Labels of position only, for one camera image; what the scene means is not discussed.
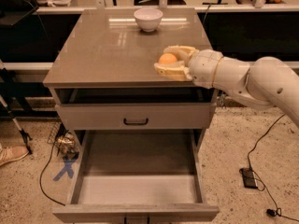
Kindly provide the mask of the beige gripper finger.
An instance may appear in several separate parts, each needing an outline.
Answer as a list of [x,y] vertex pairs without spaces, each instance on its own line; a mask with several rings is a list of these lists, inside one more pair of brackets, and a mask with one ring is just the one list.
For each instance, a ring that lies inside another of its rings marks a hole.
[[175,81],[191,81],[189,68],[185,65],[185,62],[179,61],[175,63],[156,63],[154,65],[156,72],[163,76],[173,79]]
[[198,52],[198,49],[190,46],[169,46],[164,49],[164,53],[172,53],[177,57],[179,61],[188,63],[194,53]]

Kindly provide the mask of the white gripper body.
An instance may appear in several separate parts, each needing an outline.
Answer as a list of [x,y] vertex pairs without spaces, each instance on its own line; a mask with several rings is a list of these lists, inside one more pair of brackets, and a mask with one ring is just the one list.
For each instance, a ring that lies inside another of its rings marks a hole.
[[196,86],[211,89],[216,76],[217,66],[222,58],[221,52],[212,49],[195,52],[188,63],[192,82]]

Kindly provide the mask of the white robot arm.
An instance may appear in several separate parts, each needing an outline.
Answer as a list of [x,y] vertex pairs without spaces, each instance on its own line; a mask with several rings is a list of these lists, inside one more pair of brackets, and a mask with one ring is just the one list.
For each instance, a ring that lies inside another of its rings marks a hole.
[[276,106],[299,126],[299,76],[277,58],[262,57],[247,63],[212,49],[170,46],[154,68],[159,75],[176,81],[224,91],[251,108]]

